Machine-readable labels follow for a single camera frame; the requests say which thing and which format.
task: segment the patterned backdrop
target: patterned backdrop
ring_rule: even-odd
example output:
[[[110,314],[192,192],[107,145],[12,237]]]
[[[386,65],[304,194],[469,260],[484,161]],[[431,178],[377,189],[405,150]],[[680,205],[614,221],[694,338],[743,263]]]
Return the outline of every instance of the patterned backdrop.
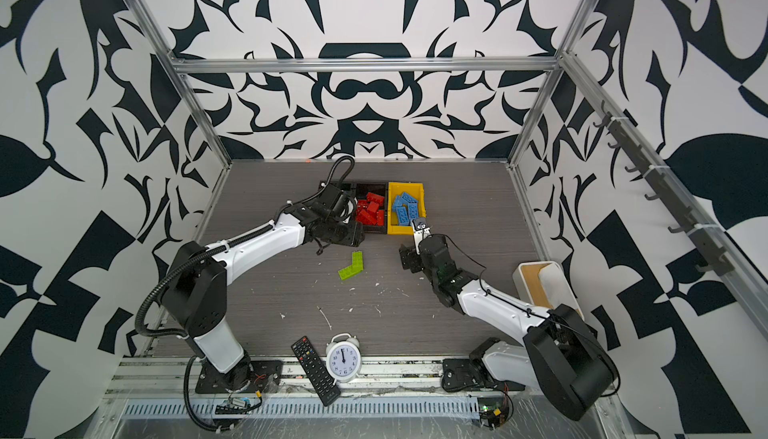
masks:
[[[506,158],[542,71],[200,74],[233,158]]]
[[[179,58],[552,56],[579,0],[146,0]],[[507,157],[540,72],[196,75],[233,158]]]
[[[241,59],[551,56],[579,0],[146,1],[177,56]]]
[[[0,437],[82,437],[221,165],[121,0],[0,0],[0,71]]]
[[[600,0],[575,48],[765,274],[768,0]],[[763,437],[768,343],[564,77],[521,172],[640,437]]]

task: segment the mounting plate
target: mounting plate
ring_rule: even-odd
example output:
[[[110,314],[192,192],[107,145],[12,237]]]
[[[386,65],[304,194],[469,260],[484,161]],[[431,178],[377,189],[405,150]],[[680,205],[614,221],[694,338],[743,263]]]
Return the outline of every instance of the mounting plate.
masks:
[[[241,393],[247,394],[256,391],[264,392],[264,389],[266,389],[269,384],[280,384],[280,376],[283,374],[283,361],[251,361],[250,363],[254,366],[255,376],[251,378],[252,380],[250,384],[243,389]],[[214,382],[215,375],[207,373],[209,367],[211,367],[211,365],[205,361],[203,363],[203,368],[200,370],[200,375],[197,377],[197,386],[195,386],[194,389],[195,393],[225,394],[225,389]]]
[[[525,390],[525,386],[517,382],[496,381],[487,372],[483,374],[481,367],[478,367],[472,359],[443,359],[442,388],[447,392],[480,391],[481,389],[504,391],[504,386],[508,391]]]

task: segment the hook rack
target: hook rack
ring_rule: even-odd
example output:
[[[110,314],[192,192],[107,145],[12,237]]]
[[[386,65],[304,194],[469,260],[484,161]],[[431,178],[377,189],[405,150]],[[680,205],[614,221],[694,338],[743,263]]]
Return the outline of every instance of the hook rack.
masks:
[[[625,166],[627,172],[641,172],[654,194],[645,194],[649,201],[660,199],[677,225],[667,227],[672,234],[686,233],[691,242],[706,260],[707,265],[699,270],[714,271],[724,275],[734,271],[734,266],[725,256],[726,249],[718,239],[721,229],[710,224],[709,218],[694,211],[691,201],[695,199],[687,193],[685,187],[672,173],[668,165],[655,156],[652,148],[634,129],[634,124],[626,117],[606,117],[599,126],[607,126],[608,132],[616,140],[608,144],[610,148],[621,148],[633,166]]]

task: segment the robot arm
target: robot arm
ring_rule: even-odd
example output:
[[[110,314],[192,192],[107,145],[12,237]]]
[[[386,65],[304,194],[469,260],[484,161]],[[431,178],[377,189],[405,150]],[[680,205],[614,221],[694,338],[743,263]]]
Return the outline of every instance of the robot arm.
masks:
[[[333,172],[342,160],[352,165],[337,184],[332,184]],[[226,241],[181,246],[171,272],[139,309],[137,331],[150,337],[178,335],[197,357],[213,366],[209,371],[220,387],[230,392],[247,387],[252,372],[250,357],[226,323],[226,287],[268,258],[307,242],[320,245],[318,254],[325,247],[320,241],[358,246],[363,232],[362,225],[350,220],[354,199],[340,188],[353,165],[350,156],[337,160],[320,191],[296,204],[289,203],[268,223]],[[147,329],[144,316],[152,301],[163,305],[181,329]]]
[[[412,227],[416,244],[400,247],[402,267],[424,271],[446,307],[482,319],[524,345],[486,341],[473,353],[481,357],[475,359],[480,375],[540,389],[563,415],[580,419],[618,377],[581,316],[567,305],[548,310],[490,287],[456,266],[446,242],[450,238],[431,234],[424,218]]]

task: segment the cable tie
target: cable tie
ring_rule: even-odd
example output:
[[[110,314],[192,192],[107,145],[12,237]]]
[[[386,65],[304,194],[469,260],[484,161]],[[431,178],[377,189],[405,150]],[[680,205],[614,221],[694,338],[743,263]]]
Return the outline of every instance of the cable tie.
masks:
[[[222,240],[220,240],[219,242],[214,242],[213,244],[211,244],[211,245],[209,246],[209,249],[208,249],[208,250],[211,250],[211,249],[216,249],[216,248],[217,248],[217,247],[219,247],[220,245],[223,245],[223,246],[224,246],[224,252],[225,252],[225,253],[230,251],[230,242],[229,242],[229,240],[227,240],[227,239],[222,239]]]

